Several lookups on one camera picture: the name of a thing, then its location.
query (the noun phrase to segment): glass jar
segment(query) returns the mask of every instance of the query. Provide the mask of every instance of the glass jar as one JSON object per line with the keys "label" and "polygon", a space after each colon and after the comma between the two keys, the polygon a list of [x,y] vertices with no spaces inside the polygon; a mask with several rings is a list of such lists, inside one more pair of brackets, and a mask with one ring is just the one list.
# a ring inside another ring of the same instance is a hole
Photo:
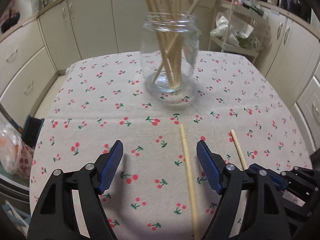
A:
{"label": "glass jar", "polygon": [[149,13],[142,29],[140,50],[147,84],[165,93],[187,85],[196,64],[199,36],[193,14]]}

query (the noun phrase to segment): tablecloth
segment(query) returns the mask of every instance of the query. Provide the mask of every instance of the tablecloth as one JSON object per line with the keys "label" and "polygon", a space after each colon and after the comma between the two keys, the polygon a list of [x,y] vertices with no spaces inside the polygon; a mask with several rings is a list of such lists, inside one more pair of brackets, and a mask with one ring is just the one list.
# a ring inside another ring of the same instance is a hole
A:
{"label": "tablecloth", "polygon": [[[161,57],[154,53],[142,60],[156,70]],[[201,233],[220,197],[197,160],[198,140],[240,168],[230,134],[234,129],[248,165],[277,172],[294,165],[312,168],[290,111],[245,57],[201,51],[190,79],[195,89],[189,92],[150,93],[138,52],[73,64],[36,145],[31,211],[53,170],[78,170],[107,154],[119,139],[124,156],[100,198],[118,239],[193,239],[179,124],[185,125],[191,154]],[[75,201],[80,231],[89,236],[79,207]],[[232,234],[241,226],[244,207],[241,201]]]}

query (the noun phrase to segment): silver screw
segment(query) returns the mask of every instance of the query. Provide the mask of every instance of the silver screw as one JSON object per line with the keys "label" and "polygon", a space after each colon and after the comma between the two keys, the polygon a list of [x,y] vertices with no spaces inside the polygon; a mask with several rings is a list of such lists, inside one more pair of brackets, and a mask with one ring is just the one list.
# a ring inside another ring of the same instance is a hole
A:
{"label": "silver screw", "polygon": [[85,166],[86,170],[92,170],[94,168],[94,164],[93,163],[89,163]]}
{"label": "silver screw", "polygon": [[227,170],[233,171],[235,169],[235,166],[233,164],[227,164]]}
{"label": "silver screw", "polygon": [[58,176],[58,175],[61,174],[61,170],[55,170],[55,171],[53,172],[53,174],[54,174],[54,176]]}
{"label": "silver screw", "polygon": [[259,171],[259,174],[260,174],[261,176],[266,176],[266,175],[267,175],[267,172],[266,172],[265,170],[260,170],[260,171]]}

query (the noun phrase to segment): blue rubber pad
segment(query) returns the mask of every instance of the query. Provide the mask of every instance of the blue rubber pad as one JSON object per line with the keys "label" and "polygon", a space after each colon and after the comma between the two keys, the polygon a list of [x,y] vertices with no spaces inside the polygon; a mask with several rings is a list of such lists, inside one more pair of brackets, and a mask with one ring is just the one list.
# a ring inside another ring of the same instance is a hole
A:
{"label": "blue rubber pad", "polygon": [[106,166],[104,166],[100,176],[100,184],[98,187],[99,194],[103,194],[103,192],[110,187],[113,177],[115,176],[116,170],[123,156],[122,142],[119,142],[115,149],[108,154],[110,154],[110,158],[107,161]]}
{"label": "blue rubber pad", "polygon": [[205,147],[204,143],[199,141],[197,143],[197,156],[199,162],[204,170],[205,176],[209,182],[210,187],[218,194],[221,194],[223,187],[220,182],[220,172],[210,157],[211,152]]}
{"label": "blue rubber pad", "polygon": [[[258,166],[257,164],[251,164],[249,166],[249,169],[252,169],[256,172],[258,172],[259,170],[262,169],[261,166]],[[280,177],[280,175],[275,175],[272,174],[270,172],[268,172],[268,170],[266,170],[267,174],[270,176],[271,180],[273,181],[273,183],[276,185],[276,187],[278,187],[281,191],[285,191],[286,190],[286,185],[284,184],[284,179]]]}

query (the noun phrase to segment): wooden countertop edge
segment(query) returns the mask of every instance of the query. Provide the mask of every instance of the wooden countertop edge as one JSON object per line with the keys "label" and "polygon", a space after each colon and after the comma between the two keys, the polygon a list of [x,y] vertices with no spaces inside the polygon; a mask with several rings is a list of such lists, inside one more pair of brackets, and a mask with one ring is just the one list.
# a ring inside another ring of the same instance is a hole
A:
{"label": "wooden countertop edge", "polygon": [[293,21],[295,21],[296,23],[298,23],[299,25],[301,25],[302,27],[304,27],[305,29],[307,29],[310,33],[312,33],[314,36],[316,36],[318,38],[318,40],[320,40],[320,32],[315,30],[309,23],[307,23],[306,21],[302,20],[300,17],[296,16],[295,14],[282,9],[278,6],[263,2],[263,1],[259,1],[259,4],[263,7],[269,8],[273,11],[276,11],[286,17],[288,17],[289,19],[292,19]]}
{"label": "wooden countertop edge", "polygon": [[[6,37],[8,37],[11,33],[13,33],[14,31],[16,31],[18,28],[22,27],[25,24],[28,24],[29,22],[31,22],[32,20],[35,20],[36,18],[38,18],[40,15],[42,15],[44,12],[46,12],[47,10],[49,10],[50,8],[52,8],[53,6],[55,6],[56,4],[62,2],[64,0],[55,0],[54,2],[50,3],[48,6],[46,6],[45,8],[41,9],[37,14],[22,20],[21,22],[17,23],[14,27],[12,27],[10,30],[6,31],[4,34],[2,34],[0,36],[0,42],[3,41]],[[306,21],[302,20],[300,17],[296,16],[295,14],[284,10],[278,6],[263,2],[263,1],[259,1],[259,4],[263,7],[269,8],[271,10],[277,11],[279,13],[281,13],[282,15],[288,17],[289,19],[294,20],[295,22],[297,22],[299,25],[301,25],[302,27],[304,27],[305,29],[307,29],[309,32],[311,32],[314,36],[316,36],[319,40],[320,40],[320,32],[318,32],[317,30],[315,30],[309,23],[307,23]]]}

